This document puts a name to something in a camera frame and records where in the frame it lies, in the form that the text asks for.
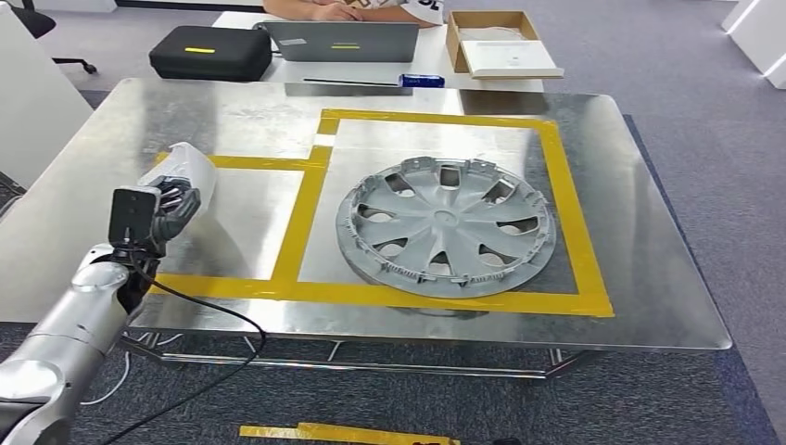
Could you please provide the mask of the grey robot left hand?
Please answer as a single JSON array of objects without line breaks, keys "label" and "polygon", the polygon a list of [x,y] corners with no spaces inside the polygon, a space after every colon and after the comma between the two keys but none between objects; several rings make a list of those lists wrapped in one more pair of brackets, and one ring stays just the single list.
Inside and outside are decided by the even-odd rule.
[{"label": "grey robot left hand", "polygon": [[201,194],[183,177],[159,176],[151,185],[161,192],[151,234],[158,241],[169,241],[195,217],[201,206]]}]

